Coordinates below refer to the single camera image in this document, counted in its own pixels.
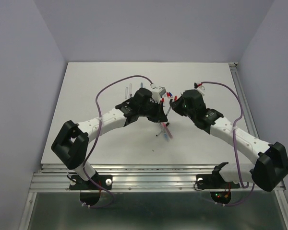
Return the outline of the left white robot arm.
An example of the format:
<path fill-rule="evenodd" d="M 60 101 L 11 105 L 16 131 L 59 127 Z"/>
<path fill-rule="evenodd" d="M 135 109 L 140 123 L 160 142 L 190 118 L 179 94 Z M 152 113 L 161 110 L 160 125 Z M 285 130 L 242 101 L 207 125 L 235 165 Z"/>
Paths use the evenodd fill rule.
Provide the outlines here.
<path fill-rule="evenodd" d="M 139 117 L 146 117 L 154 123 L 167 122 L 162 103 L 165 93 L 164 87 L 140 88 L 133 97 L 100 117 L 80 123 L 69 120 L 61 127 L 51 150 L 81 178 L 85 188 L 94 188 L 97 177 L 95 169 L 86 160 L 88 145 L 107 132 L 136 122 Z"/>

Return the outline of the aluminium rail frame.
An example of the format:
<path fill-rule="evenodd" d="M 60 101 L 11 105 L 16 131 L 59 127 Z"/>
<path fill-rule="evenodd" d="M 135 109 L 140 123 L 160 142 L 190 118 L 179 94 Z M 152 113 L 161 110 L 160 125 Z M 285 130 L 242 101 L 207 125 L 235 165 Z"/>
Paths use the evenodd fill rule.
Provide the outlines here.
<path fill-rule="evenodd" d="M 97 165 L 113 176 L 115 202 L 107 208 L 83 207 L 69 189 L 67 169 L 44 165 L 29 188 L 21 230 L 288 230 L 284 185 L 266 193 L 232 190 L 238 206 L 212 202 L 209 190 L 194 184 L 211 165 Z"/>

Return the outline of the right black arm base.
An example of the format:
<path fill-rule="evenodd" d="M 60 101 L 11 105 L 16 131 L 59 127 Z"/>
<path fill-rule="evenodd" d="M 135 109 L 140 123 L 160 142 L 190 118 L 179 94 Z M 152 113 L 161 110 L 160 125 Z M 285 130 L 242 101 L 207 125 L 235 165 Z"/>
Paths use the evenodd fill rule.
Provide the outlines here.
<path fill-rule="evenodd" d="M 217 204 L 226 206 L 232 198 L 231 190 L 240 188 L 240 185 L 234 182 L 225 182 L 221 176 L 199 174 L 196 176 L 193 187 L 195 191 L 216 190 L 215 192 L 210 192 L 212 200 Z"/>

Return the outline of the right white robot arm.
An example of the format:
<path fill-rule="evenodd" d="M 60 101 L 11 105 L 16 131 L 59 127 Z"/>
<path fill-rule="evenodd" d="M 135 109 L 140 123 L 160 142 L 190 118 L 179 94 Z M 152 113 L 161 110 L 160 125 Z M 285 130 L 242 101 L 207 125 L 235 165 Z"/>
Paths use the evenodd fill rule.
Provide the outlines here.
<path fill-rule="evenodd" d="M 288 175 L 286 148 L 279 142 L 270 144 L 236 127 L 222 113 L 207 108 L 198 90 L 187 90 L 170 103 L 171 109 L 192 120 L 194 125 L 242 153 L 250 163 L 222 162 L 211 174 L 204 175 L 202 185 L 223 187 L 226 183 L 245 182 L 271 192 Z"/>

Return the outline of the blue tipped white pen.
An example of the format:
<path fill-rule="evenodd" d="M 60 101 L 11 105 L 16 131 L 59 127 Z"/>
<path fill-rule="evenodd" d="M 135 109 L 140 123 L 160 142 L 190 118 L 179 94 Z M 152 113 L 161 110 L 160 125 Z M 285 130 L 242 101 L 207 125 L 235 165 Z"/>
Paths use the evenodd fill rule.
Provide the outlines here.
<path fill-rule="evenodd" d="M 162 136 L 167 142 L 169 142 L 169 138 L 166 135 L 166 133 L 164 132 L 164 128 L 163 128 L 162 123 L 160 123 L 159 126 L 160 126 L 160 129 L 161 129 L 159 135 Z"/>

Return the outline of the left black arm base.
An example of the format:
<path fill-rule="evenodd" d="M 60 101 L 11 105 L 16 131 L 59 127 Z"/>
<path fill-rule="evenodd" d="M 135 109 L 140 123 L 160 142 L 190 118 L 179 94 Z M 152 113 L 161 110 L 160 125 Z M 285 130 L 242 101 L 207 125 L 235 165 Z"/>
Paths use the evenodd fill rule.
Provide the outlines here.
<path fill-rule="evenodd" d="M 113 176 L 110 174 L 100 175 L 96 173 L 88 181 L 83 180 L 76 173 L 67 174 L 70 181 L 69 189 L 79 191 L 79 200 L 83 207 L 103 208 L 111 205 L 114 194 L 111 192 Z"/>

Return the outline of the red transparent pen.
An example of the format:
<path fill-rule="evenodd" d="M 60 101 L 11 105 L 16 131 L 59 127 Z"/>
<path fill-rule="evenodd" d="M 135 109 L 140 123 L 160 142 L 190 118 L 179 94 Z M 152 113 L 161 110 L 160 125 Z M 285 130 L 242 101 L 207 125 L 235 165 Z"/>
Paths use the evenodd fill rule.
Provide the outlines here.
<path fill-rule="evenodd" d="M 168 128 L 169 126 L 169 122 L 166 122 L 166 123 L 162 123 L 163 125 L 163 128 L 164 128 L 164 132 L 166 133 L 166 135 L 168 136 L 169 139 L 173 139 L 173 136 Z"/>

